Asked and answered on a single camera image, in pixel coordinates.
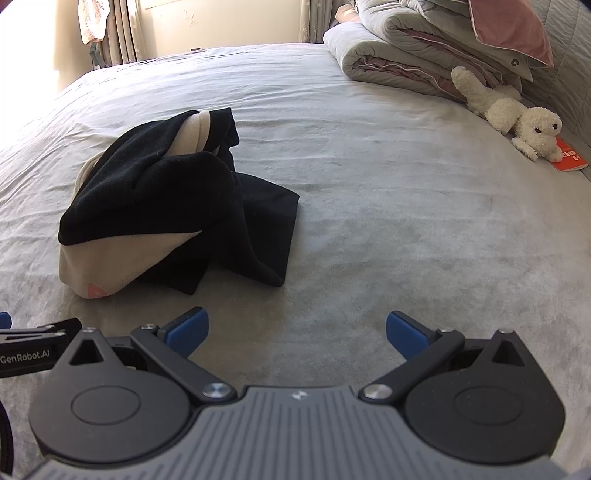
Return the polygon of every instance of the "sunlight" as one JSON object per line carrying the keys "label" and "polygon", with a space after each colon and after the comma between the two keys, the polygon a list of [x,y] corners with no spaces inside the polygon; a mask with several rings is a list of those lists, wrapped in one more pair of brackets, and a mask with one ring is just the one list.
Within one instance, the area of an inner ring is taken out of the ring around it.
{"label": "sunlight", "polygon": [[57,93],[56,2],[14,0],[0,15],[0,145]]}

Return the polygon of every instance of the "red book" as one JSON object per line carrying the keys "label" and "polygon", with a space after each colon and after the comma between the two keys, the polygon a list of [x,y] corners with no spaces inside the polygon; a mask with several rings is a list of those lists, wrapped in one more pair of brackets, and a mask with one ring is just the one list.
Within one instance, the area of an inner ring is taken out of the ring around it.
{"label": "red book", "polygon": [[569,147],[563,140],[556,138],[556,144],[562,150],[562,160],[552,163],[554,168],[558,171],[573,171],[581,170],[589,165],[581,156]]}

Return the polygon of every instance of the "cable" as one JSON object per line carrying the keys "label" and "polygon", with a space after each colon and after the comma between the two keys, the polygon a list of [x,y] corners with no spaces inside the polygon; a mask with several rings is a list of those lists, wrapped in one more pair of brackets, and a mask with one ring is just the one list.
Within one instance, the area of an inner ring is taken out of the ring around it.
{"label": "cable", "polygon": [[8,414],[0,401],[0,472],[12,475],[14,442]]}

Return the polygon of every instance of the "folded comforter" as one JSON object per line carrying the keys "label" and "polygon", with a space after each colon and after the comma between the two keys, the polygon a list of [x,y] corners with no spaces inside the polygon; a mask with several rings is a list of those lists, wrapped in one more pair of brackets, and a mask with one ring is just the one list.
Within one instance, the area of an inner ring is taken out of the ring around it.
{"label": "folded comforter", "polygon": [[515,87],[515,95],[521,91],[519,77],[502,66],[493,67],[457,47],[444,48],[434,40],[427,42],[408,35],[395,46],[370,33],[361,23],[346,22],[327,31],[324,43],[343,72],[360,82],[464,101],[451,76],[454,67],[463,66],[491,88],[506,83]]}
{"label": "folded comforter", "polygon": [[458,0],[357,0],[359,22],[345,22],[324,43],[353,80],[401,87],[463,100],[451,70],[463,66],[491,88],[531,81],[538,59],[482,43],[475,36],[470,5]]}

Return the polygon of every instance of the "quilted blanket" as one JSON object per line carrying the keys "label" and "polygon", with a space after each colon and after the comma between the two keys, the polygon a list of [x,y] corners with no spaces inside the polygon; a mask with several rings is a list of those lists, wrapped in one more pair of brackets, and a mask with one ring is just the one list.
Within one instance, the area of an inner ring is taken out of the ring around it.
{"label": "quilted blanket", "polygon": [[[591,160],[591,10],[579,0],[532,0],[545,25],[554,68],[532,71],[524,85],[532,103],[560,115],[561,136]],[[586,168],[584,173],[591,177]]]}

